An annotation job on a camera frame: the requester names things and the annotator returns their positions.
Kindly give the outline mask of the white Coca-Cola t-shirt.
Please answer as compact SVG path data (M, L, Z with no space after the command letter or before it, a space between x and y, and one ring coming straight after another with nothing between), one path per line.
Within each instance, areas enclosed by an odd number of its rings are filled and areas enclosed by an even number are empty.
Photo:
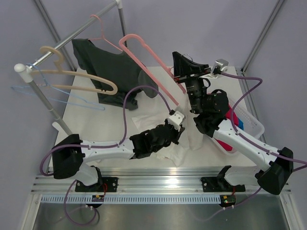
M195 127L193 118L195 115L191 113L189 99L187 94L184 94L179 99L179 106L176 110L180 111L184 116L183 127L185 131L179 138L179 144L172 143L167 148L162 148L154 155L161 160L169 159L176 166L183 164L185 156L189 150L198 150L203 145L203 134L200 133ZM132 118L132 121L136 128L142 132L148 129L152 129L157 125L160 125L166 119L166 112L153 112L148 115L139 115Z

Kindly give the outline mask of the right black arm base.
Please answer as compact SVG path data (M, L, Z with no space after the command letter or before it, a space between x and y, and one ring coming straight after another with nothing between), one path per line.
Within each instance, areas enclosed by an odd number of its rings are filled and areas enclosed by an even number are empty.
M218 177L202 177L201 178L203 192L245 192L244 185L231 185L224 178Z

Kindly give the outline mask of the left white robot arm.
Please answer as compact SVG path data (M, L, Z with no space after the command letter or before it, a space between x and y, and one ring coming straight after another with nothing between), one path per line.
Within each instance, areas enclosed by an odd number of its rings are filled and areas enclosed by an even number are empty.
M166 119L164 124L133 135L122 143L106 141L95 144L81 140L78 134L69 135L53 148L53 177L58 180L72 178L92 191L98 191L103 179L96 168L88 165L89 162L150 157L172 143L178 144L184 130L182 124L175 125Z

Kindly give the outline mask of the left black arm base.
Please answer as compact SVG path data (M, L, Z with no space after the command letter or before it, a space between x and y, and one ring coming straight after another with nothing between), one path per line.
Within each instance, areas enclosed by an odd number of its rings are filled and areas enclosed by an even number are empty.
M82 182L77 181L77 185L75 186L75 192L99 192L103 193L106 189L106 193L115 193L118 188L118 178L117 177L102 177L98 180L97 183L85 186Z

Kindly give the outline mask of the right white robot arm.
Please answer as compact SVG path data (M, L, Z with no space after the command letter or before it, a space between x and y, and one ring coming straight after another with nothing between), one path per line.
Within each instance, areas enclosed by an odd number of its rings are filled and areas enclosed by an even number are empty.
M196 63L177 51L172 56L174 81L185 84L190 112L196 115L193 119L196 128L202 134L238 150L257 166L254 179L248 179L246 172L235 175L230 167L224 167L222 175L217 178L218 187L228 190L233 185L256 183L266 192L279 195L294 170L293 152L287 147L277 149L267 145L237 128L234 119L226 117L228 112L235 110L234 106L229 106L227 93L220 89L208 93L204 85L209 78L228 76L228 62L219 59L210 67Z

